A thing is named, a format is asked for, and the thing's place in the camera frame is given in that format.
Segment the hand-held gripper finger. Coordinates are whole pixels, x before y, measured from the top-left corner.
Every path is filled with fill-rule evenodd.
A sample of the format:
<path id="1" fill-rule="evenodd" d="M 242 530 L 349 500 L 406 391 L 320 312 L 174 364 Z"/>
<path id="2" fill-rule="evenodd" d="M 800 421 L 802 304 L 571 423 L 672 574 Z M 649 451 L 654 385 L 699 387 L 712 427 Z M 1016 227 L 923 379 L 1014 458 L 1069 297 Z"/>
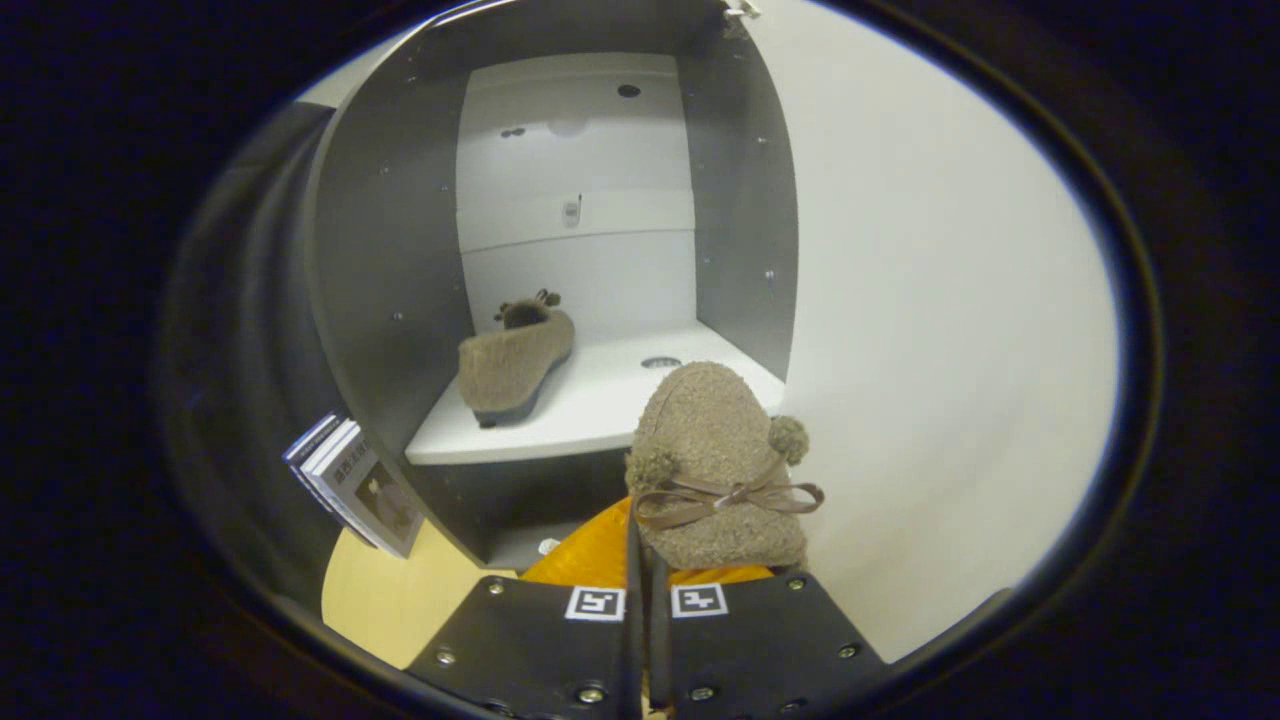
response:
<path id="1" fill-rule="evenodd" d="M 890 670 L 819 580 L 673 585 L 648 632 L 652 698 L 672 719 L 824 719 L 860 708 Z"/>
<path id="2" fill-rule="evenodd" d="M 524 575 L 477 580 L 408 674 L 502 719 L 637 719 L 640 607 L 621 500 Z"/>

